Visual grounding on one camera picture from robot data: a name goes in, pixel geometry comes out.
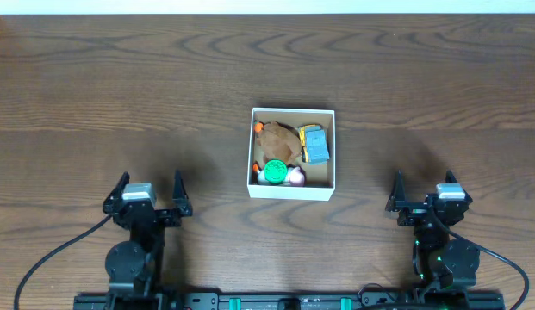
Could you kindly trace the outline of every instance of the green connector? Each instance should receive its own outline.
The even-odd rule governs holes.
[[[353,309],[353,301],[351,298],[342,298],[341,299],[341,310],[352,310]]]
[[[240,310],[240,298],[229,299],[229,310]]]

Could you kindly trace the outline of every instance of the toy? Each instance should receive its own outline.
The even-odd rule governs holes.
[[[305,184],[305,176],[303,175],[302,169],[300,167],[291,167],[285,169],[286,172],[284,173],[284,178],[282,181],[276,181],[276,182],[270,182],[268,181],[268,177],[273,176],[266,176],[268,173],[267,170],[272,170],[272,168],[269,168],[269,163],[271,162],[278,162],[282,164],[280,160],[271,160],[265,165],[265,169],[260,170],[259,165],[256,163],[253,165],[252,169],[254,172],[258,174],[258,184],[259,185],[281,185],[281,186],[294,186],[294,187],[303,187]]]
[[[283,161],[273,159],[267,162],[264,167],[265,179],[273,184],[278,184],[284,181],[288,168]]]
[[[254,125],[254,131],[258,134],[256,142],[264,151],[267,159],[265,161],[279,159],[289,165],[300,156],[302,149],[300,139],[276,121],[266,124],[258,122]]]
[[[323,164],[328,161],[327,137],[320,125],[302,126],[299,134],[304,163]]]

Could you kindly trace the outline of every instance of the open box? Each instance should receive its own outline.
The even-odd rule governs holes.
[[[263,151],[255,141],[253,131],[255,121],[267,123],[276,121],[281,125],[298,128],[307,124],[320,124],[325,130],[330,159],[326,164],[307,164],[296,160],[306,175],[304,187],[265,186],[253,184],[252,165],[263,161]],[[336,188],[336,139],[335,139],[334,111],[298,109],[298,108],[254,108],[250,124],[250,146],[248,148],[248,193],[251,198],[277,198],[327,201]]]

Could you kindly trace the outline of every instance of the orange object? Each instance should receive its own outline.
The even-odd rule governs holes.
[[[259,133],[263,129],[264,129],[264,124],[259,121],[253,126],[253,131],[255,131],[256,133]]]

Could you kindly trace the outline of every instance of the wooden table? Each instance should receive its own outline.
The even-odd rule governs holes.
[[[251,200],[252,107],[334,109],[330,202]],[[0,309],[54,247],[97,223],[123,171],[195,216],[167,235],[166,282],[231,291],[405,286],[413,232],[384,214],[393,173],[474,198],[454,229],[531,277],[535,15],[0,17]],[[47,262],[23,309],[104,291],[113,223]],[[476,288],[510,307],[520,276],[482,256]]]

